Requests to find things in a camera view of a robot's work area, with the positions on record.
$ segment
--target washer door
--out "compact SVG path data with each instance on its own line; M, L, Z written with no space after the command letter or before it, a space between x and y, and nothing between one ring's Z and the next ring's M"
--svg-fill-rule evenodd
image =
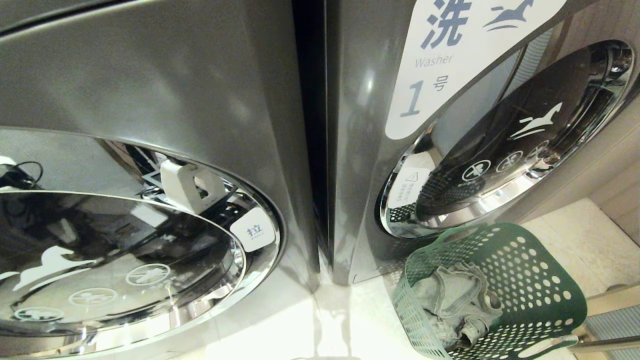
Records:
M522 61L522 54L515 56ZM600 42L517 88L520 70L509 70L507 95L477 120L456 113L464 106L458 101L421 134L390 175L380 201L384 228L400 238L432 236L519 198L610 121L632 58L623 42Z
M86 354L197 323L276 264L275 212L219 170L63 133L0 129L0 144L0 357Z

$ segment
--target front-loading washer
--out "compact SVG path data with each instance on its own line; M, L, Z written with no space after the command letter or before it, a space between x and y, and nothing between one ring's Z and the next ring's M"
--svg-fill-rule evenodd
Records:
M0 13L0 357L167 358L315 289L290 4Z
M316 202L337 283L398 270L445 229L569 204L628 163L595 167L637 134L638 1L341 0L324 16Z

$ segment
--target number 1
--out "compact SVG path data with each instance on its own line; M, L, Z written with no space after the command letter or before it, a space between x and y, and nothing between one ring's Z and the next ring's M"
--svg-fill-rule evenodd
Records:
M402 113L400 114L400 117L407 117L407 116L411 116L411 115L417 115L420 113L420 110L416 110L415 109L415 105L418 102L418 96L420 96L420 90L422 90L422 83L424 81L418 81L417 83L413 84L412 86L409 86L409 89L414 89L415 91L413 92L413 99L411 100L411 105L409 106L409 111L407 111L406 113Z

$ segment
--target white pull tab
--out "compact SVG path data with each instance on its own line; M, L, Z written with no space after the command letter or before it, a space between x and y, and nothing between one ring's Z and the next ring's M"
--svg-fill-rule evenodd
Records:
M255 251L276 240L276 232L269 215L260 208L253 208L231 225L231 232L238 237L245 252Z
M225 183L197 165L178 165L165 160L160 166L162 186L167 199L180 208L199 214L225 196ZM200 190L207 192L201 196Z

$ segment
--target green laundry basket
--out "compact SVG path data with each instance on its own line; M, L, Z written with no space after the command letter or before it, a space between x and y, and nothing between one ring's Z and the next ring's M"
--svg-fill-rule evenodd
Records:
M480 267L504 308L500 324L473 348L447 354L411 287L460 261ZM413 252L393 301L413 347L432 359L535 359L574 345L571 331L587 314L584 295L562 266L533 234L507 223L451 229Z

